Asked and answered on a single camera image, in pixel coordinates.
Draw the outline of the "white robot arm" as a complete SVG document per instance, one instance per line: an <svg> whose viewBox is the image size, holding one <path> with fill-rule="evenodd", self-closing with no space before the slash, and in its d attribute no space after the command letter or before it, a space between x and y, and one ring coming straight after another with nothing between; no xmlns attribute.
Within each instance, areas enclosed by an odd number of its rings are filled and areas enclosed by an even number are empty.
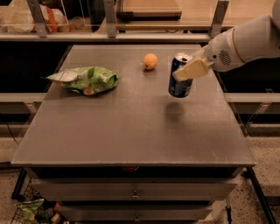
<svg viewBox="0 0 280 224"><path fill-rule="evenodd" d="M210 69L227 72L250 61L279 58L279 47L280 0L275 0L271 15L255 17L215 36L172 76L185 81L205 76Z"/></svg>

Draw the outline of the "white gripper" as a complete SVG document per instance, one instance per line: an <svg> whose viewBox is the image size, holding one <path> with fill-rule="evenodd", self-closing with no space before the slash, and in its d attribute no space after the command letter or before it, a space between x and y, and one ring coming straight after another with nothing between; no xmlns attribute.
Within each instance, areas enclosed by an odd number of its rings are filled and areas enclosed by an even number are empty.
<svg viewBox="0 0 280 224"><path fill-rule="evenodd" d="M227 72L244 65L235 50L234 28L214 37L207 46L192 53L192 60L172 75L176 81L186 81L207 75L209 69Z"/></svg>

